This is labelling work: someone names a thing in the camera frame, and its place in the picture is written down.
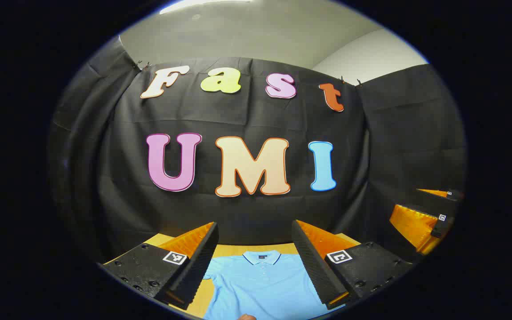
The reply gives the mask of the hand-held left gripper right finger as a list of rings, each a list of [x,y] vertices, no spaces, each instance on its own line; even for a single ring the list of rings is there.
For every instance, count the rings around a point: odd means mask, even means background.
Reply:
[[[291,236],[319,299],[329,310],[367,300],[413,267],[372,241],[349,241],[304,221],[292,222]]]

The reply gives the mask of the black backdrop cloth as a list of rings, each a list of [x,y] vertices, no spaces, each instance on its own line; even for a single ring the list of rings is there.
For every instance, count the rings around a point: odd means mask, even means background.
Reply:
[[[113,39],[66,86],[48,162],[57,212],[102,263],[212,221],[221,244],[288,243],[301,220],[407,258],[395,205],[463,191],[466,147],[428,64],[353,86],[247,57],[140,69]]]

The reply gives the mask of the light blue T-shirt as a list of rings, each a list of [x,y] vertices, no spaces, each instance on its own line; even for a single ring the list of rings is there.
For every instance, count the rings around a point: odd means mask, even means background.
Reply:
[[[309,320],[329,313],[297,254],[246,251],[211,260],[204,278],[215,292],[206,320]]]

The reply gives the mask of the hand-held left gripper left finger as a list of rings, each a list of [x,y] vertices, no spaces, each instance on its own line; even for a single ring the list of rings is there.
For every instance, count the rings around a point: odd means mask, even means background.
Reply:
[[[142,243],[103,266],[135,290],[186,310],[218,242],[219,227],[212,221],[160,245]]]

